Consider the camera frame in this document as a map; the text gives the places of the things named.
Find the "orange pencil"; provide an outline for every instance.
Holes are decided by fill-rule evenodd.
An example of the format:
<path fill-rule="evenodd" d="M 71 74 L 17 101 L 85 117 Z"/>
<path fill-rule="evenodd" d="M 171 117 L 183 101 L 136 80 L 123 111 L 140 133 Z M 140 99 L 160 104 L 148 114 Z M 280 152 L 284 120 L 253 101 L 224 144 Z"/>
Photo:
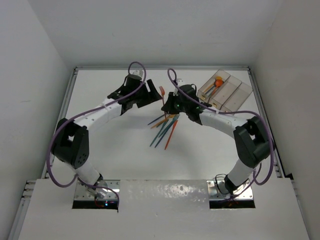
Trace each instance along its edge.
<path fill-rule="evenodd" d="M 176 127 L 177 123 L 178 123 L 178 120 L 176 120 L 176 121 L 174 122 L 174 124 L 173 124 L 172 130 L 171 130 L 171 133 L 170 133 L 170 136 L 169 136 L 169 138 L 168 138 L 168 141 L 166 142 L 166 145 L 165 145 L 164 150 L 166 150 L 167 147 L 168 147 L 168 145 L 169 145 L 171 136 L 172 136 L 172 134 L 174 133 L 174 130 L 175 130 L 175 127 Z"/>

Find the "white wall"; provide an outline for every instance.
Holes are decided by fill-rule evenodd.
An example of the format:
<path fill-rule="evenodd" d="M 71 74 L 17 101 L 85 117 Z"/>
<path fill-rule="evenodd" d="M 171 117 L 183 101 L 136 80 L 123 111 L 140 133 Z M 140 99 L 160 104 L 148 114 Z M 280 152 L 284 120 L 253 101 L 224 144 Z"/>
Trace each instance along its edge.
<path fill-rule="evenodd" d="M 282 0 L 29 0 L 69 66 L 247 65 Z"/>
<path fill-rule="evenodd" d="M 41 176 L 69 74 L 27 0 L 0 7 L 0 240 Z"/>
<path fill-rule="evenodd" d="M 286 0 L 254 72 L 312 239 L 320 239 L 320 1 Z"/>

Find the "orange object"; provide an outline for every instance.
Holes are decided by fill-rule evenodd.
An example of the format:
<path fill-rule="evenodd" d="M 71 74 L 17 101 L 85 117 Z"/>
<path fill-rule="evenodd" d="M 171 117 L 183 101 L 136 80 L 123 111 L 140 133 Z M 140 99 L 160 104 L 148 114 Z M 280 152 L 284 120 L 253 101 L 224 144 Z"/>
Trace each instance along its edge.
<path fill-rule="evenodd" d="M 174 122 L 174 124 L 173 124 L 172 130 L 171 130 L 171 133 L 170 133 L 170 136 L 169 136 L 169 138 L 168 138 L 168 141 L 166 142 L 166 145 L 165 145 L 164 150 L 166 150 L 167 147 L 168 147 L 168 145 L 169 145 L 171 136 L 172 136 L 172 134 L 174 133 L 174 130 L 175 130 L 175 127 L 176 127 L 177 123 L 178 123 L 178 120 L 176 120 L 176 121 Z"/>
<path fill-rule="evenodd" d="M 164 90 L 164 88 L 163 88 L 162 86 L 160 86 L 159 89 L 160 89 L 161 96 L 162 96 L 162 105 L 164 106 L 164 105 L 165 105 L 165 100 L 164 100 L 164 98 L 165 98 L 166 92 L 165 92 L 165 90 Z"/>
<path fill-rule="evenodd" d="M 155 128 L 157 126 L 159 126 L 160 124 L 164 123 L 167 119 L 172 119 L 175 116 L 175 114 L 169 115 L 166 119 L 163 119 L 162 121 L 156 123 L 155 125 L 153 125 L 151 128 Z"/>
<path fill-rule="evenodd" d="M 218 88 L 220 88 L 224 84 L 224 81 L 222 81 L 222 78 L 220 76 L 219 77 L 217 76 L 216 79 L 215 79 L 214 84 L 215 84 L 215 89 L 212 91 L 210 97 L 213 94 L 215 94 L 215 92 L 218 90 Z"/>
<path fill-rule="evenodd" d="M 205 90 L 204 90 L 204 93 L 206 93 L 210 88 L 212 88 L 213 86 L 217 86 L 217 81 L 219 81 L 219 83 L 221 83 L 222 82 L 222 84 L 224 84 L 224 81 L 222 80 L 222 77 L 220 77 L 220 76 L 216 76 L 215 77 L 215 81 L 212 83 L 212 84 L 210 84 Z"/>

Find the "white floor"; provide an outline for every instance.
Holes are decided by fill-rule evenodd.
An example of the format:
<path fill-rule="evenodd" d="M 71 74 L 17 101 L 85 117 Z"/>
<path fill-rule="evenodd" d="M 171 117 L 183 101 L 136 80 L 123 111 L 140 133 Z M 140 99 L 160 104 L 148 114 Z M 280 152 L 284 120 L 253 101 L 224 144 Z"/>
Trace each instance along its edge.
<path fill-rule="evenodd" d="M 227 72 L 250 84 L 247 71 Z M 198 88 L 214 73 L 177 70 L 179 78 Z M 97 106 L 122 84 L 126 74 L 125 70 L 80 70 L 67 118 Z M 156 88 L 163 86 L 166 93 L 173 90 L 165 70 L 149 70 L 147 78 Z M 158 101 L 131 109 L 90 134 L 93 164 L 105 179 L 122 180 L 119 213 L 72 209 L 74 185 L 61 189 L 41 179 L 20 239 L 308 239 L 290 180 L 275 174 L 266 185 L 253 187 L 255 209 L 210 210 L 204 180 L 232 169 L 238 159 L 235 142 L 182 114 L 168 149 L 164 150 L 166 139 L 157 148 L 149 147 L 158 129 L 147 124 L 162 114 L 161 105 Z M 241 109 L 258 111 L 253 93 Z M 268 168 L 266 159 L 260 179 Z M 63 183 L 73 176 L 58 160 L 53 172 Z"/>

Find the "white robotic arm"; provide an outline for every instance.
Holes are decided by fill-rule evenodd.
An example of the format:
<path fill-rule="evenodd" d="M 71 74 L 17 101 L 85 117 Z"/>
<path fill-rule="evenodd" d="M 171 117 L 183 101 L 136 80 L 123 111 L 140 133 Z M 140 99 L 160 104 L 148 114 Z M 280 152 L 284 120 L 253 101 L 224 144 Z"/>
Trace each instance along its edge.
<path fill-rule="evenodd" d="M 193 84 L 177 80 L 177 86 L 190 98 L 199 102 Z M 256 116 L 251 119 L 210 111 L 191 101 L 177 89 L 170 92 L 161 110 L 168 114 L 186 113 L 188 118 L 200 125 L 209 126 L 223 132 L 235 140 L 239 159 L 224 178 L 224 188 L 232 194 L 247 181 L 258 164 L 270 155 L 268 135 L 263 123 Z"/>
<path fill-rule="evenodd" d="M 122 86 L 97 106 L 99 110 L 85 114 L 75 121 L 68 123 L 57 134 L 51 148 L 51 153 L 62 162 L 68 164 L 77 177 L 86 184 L 94 186 L 98 180 L 103 178 L 93 167 L 89 158 L 89 131 L 94 132 L 111 119 L 121 116 L 131 109 L 133 104 L 141 108 L 162 99 L 151 79 L 146 81 L 149 91 L 147 86 L 143 84 L 135 94 L 123 98 L 123 96 L 136 90 L 141 85 L 141 80 L 142 77 L 139 72 L 129 74 Z M 106 106 L 117 99 L 122 100 Z M 57 125 L 57 129 L 66 121 L 67 119 L 65 118 L 61 119 Z"/>

